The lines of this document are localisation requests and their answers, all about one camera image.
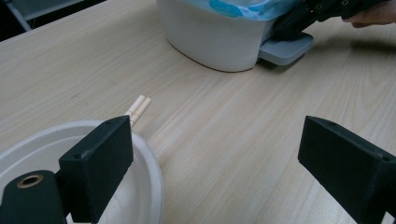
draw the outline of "white container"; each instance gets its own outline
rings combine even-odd
[[[179,0],[157,0],[168,41],[198,63],[226,72],[250,69],[274,21],[208,12]]]
[[[0,153],[0,199],[12,179],[36,170],[59,170],[58,159],[102,121],[83,120],[37,133]],[[163,178],[146,141],[132,133],[134,162],[102,214],[99,224],[161,224]],[[67,223],[73,224],[71,217]]]

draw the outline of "white bowl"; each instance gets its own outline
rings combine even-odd
[[[58,159],[102,121],[77,121],[49,128],[0,154],[0,198],[12,179],[35,170],[59,170]],[[100,224],[160,224],[163,179],[145,140],[132,133],[134,162],[114,193]],[[74,223],[67,217],[67,223]]]

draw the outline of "black object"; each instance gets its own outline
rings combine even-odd
[[[331,17],[348,19],[357,13],[388,0],[300,0],[290,12],[276,20],[274,38],[293,40],[315,21]]]
[[[72,15],[72,14],[79,12],[83,9],[86,9],[88,7],[93,7],[97,4],[105,2],[105,1],[106,0],[83,0],[81,2],[73,4],[71,6],[64,7],[64,8],[58,9],[56,11],[50,12],[48,14],[39,16],[39,17],[33,19],[35,26],[32,27],[32,29],[35,29],[37,27],[40,27],[42,25],[45,25],[45,24],[53,22],[53,21],[57,21],[63,17]]]
[[[358,223],[396,217],[396,158],[326,119],[306,117],[300,163]]]
[[[60,171],[35,171],[7,184],[0,224],[97,223],[133,162],[129,116],[109,119],[60,159]]]
[[[0,1],[0,41],[23,34],[25,31],[4,1]]]

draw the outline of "blue plastic bag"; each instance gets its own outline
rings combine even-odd
[[[290,11],[299,0],[180,0],[231,18],[270,21]]]

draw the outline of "gray base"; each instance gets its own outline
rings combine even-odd
[[[287,65],[305,54],[312,47],[314,37],[303,34],[296,40],[264,41],[259,51],[259,58],[278,65]]]

